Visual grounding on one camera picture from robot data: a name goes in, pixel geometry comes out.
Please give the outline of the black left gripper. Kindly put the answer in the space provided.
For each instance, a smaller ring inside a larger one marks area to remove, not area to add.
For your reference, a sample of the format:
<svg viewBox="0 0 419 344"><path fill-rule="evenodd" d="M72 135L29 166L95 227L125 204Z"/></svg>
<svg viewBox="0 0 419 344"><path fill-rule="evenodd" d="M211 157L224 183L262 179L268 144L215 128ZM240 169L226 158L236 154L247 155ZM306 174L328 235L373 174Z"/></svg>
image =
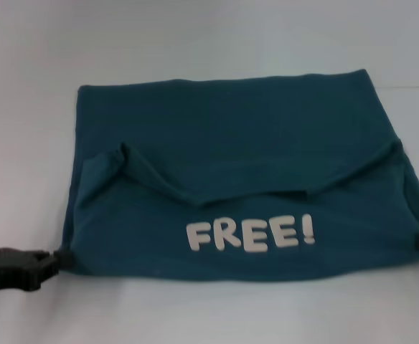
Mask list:
<svg viewBox="0 0 419 344"><path fill-rule="evenodd" d="M0 290L37 291L42 283L58 274L58 270L72 269L72 252L0 249Z"/></svg>

